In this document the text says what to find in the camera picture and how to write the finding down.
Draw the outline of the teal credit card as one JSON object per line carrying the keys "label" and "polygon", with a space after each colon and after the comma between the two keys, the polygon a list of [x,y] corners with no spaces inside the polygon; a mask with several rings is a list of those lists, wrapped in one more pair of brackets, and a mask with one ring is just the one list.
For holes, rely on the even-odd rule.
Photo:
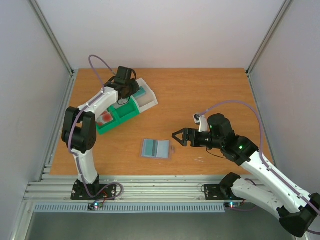
{"label": "teal credit card", "polygon": [[133,97],[135,99],[138,99],[138,98],[144,96],[145,94],[146,94],[146,90],[142,86],[140,86],[139,90],[133,95]]}

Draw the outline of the pink card holder wallet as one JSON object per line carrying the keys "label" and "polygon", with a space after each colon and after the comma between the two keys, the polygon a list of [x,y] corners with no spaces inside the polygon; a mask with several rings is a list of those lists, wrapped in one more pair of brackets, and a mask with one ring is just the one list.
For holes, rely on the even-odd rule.
{"label": "pink card holder wallet", "polygon": [[149,159],[170,160],[173,150],[170,140],[145,138],[141,143],[140,156]]}

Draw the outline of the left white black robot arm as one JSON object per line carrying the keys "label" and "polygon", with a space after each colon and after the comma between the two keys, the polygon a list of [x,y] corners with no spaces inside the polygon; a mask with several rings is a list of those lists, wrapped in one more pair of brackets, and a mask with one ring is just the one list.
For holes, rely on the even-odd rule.
{"label": "left white black robot arm", "polygon": [[129,99],[140,89],[136,71],[120,66],[116,74],[100,91],[86,103],[78,107],[68,107],[65,111],[61,139],[73,155],[77,168],[74,186],[81,195],[96,199],[104,190],[100,187],[100,177],[96,170],[93,147],[97,140],[97,118],[119,100]]}

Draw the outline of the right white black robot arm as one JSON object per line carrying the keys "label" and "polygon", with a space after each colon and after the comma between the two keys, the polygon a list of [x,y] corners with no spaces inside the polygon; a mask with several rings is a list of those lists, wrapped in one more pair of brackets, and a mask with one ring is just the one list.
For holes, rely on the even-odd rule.
{"label": "right white black robot arm", "polygon": [[230,121],[217,113],[209,118],[194,116],[198,129],[183,128],[172,134],[182,146],[219,149],[224,157],[258,178],[269,191],[250,184],[233,172],[221,182],[225,198],[240,198],[272,214],[291,235],[301,238],[320,214],[319,193],[300,188],[278,170],[245,136],[235,134]]}

